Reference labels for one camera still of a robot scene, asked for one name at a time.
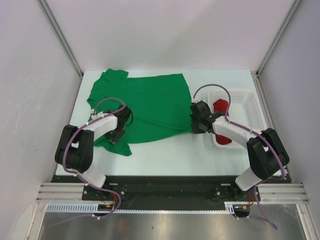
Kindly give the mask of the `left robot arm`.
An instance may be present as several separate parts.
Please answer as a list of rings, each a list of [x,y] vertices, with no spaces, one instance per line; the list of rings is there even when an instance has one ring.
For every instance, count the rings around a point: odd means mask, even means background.
[[[102,137],[116,144],[125,134],[127,121],[133,122],[133,112],[120,105],[116,111],[93,114],[83,126],[66,125],[55,152],[54,160],[66,172],[79,176],[86,184],[94,186],[93,194],[100,200],[110,196],[111,188],[105,184],[106,176],[93,164],[94,142]]]

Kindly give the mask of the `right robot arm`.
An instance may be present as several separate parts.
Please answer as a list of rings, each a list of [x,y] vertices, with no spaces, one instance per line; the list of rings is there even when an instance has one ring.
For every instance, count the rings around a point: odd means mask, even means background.
[[[253,186],[271,178],[280,171],[285,176],[284,166],[290,157],[278,135],[272,129],[252,129],[228,119],[222,112],[211,112],[204,101],[192,103],[191,122],[194,134],[211,133],[226,137],[247,150],[249,167],[235,179],[230,188],[231,196],[242,201]]]

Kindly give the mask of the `green t shirt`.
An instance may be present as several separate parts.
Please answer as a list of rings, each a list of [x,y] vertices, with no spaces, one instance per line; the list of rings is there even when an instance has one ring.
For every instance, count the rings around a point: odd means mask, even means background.
[[[92,110],[115,111],[124,102],[133,113],[117,143],[105,136],[94,146],[122,156],[132,155],[131,144],[142,144],[191,133],[191,94],[183,74],[129,77],[124,70],[101,74],[87,99]]]

